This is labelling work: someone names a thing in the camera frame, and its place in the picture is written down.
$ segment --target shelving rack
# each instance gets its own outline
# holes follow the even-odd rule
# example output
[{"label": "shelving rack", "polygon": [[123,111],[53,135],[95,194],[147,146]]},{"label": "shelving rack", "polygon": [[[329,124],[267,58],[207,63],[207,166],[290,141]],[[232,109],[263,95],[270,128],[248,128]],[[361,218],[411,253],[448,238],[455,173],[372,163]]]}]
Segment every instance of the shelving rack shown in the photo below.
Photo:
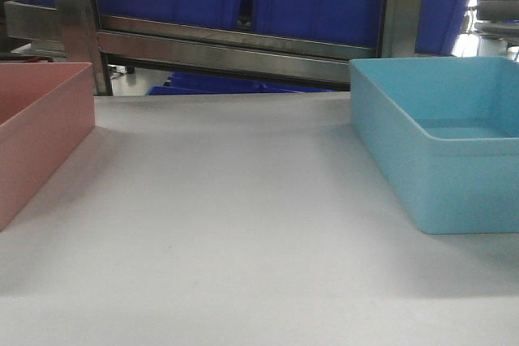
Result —
[{"label": "shelving rack", "polygon": [[6,19],[10,36],[32,40],[26,52],[91,62],[96,95],[112,94],[109,63],[345,90],[349,60],[415,55],[421,1],[384,0],[376,48],[101,15],[97,0],[8,2]]}]

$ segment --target white table surface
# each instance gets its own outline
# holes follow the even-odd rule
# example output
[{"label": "white table surface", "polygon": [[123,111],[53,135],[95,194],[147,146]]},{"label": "white table surface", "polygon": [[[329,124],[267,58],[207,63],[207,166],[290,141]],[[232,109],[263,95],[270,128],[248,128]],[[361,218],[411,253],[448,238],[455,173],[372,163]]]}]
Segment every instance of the white table surface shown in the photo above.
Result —
[{"label": "white table surface", "polygon": [[519,344],[519,235],[420,233],[346,93],[96,105],[0,233],[0,345]]}]

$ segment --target stainless steel bar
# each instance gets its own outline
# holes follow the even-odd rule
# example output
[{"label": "stainless steel bar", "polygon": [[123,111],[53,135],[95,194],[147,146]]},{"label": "stainless steel bar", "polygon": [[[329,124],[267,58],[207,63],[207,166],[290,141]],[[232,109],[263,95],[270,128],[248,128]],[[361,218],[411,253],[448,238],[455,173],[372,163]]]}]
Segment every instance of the stainless steel bar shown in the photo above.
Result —
[{"label": "stainless steel bar", "polygon": [[106,56],[99,51],[96,32],[100,26],[96,0],[55,0],[61,24],[62,43],[72,62],[91,62],[95,93],[111,95]]},{"label": "stainless steel bar", "polygon": [[385,0],[379,57],[414,57],[422,0]]},{"label": "stainless steel bar", "polygon": [[55,8],[18,2],[6,2],[4,6],[9,36],[54,42],[62,40],[62,31]]},{"label": "stainless steel bar", "polygon": [[350,81],[350,66],[347,61],[296,57],[122,32],[99,31],[97,38],[102,52],[120,58],[241,72],[259,77],[266,75],[272,78],[272,75],[277,75],[343,86]]},{"label": "stainless steel bar", "polygon": [[30,44],[13,50],[13,53],[66,59],[65,48],[63,45],[59,42],[51,41],[31,41]]},{"label": "stainless steel bar", "polygon": [[117,32],[131,32],[149,36],[163,36],[198,41],[209,44],[229,45],[246,49],[262,49],[278,53],[294,53],[302,56],[322,58],[352,59],[373,58],[375,48],[341,45],[331,42],[307,41],[282,36],[265,36],[249,32],[199,28],[173,23],[154,22],[151,20],[132,19],[121,16],[102,15],[104,29]]}]

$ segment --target metal post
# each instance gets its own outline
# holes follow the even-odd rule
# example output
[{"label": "metal post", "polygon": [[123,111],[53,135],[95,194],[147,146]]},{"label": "metal post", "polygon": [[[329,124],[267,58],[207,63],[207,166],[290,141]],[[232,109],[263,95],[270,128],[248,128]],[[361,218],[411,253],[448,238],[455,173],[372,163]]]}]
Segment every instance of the metal post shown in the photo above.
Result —
[{"label": "metal post", "polygon": [[422,0],[384,0],[378,57],[414,57]]},{"label": "metal post", "polygon": [[100,18],[96,0],[55,0],[68,61],[91,62],[96,95],[112,95],[106,56],[99,51]]}]

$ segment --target chair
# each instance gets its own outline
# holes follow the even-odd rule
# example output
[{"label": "chair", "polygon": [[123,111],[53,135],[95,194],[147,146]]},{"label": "chair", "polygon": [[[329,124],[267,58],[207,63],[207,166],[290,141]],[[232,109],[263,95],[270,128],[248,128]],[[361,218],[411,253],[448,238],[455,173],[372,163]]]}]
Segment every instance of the chair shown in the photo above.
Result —
[{"label": "chair", "polygon": [[474,29],[480,38],[519,45],[519,0],[478,0],[475,10],[478,22]]}]

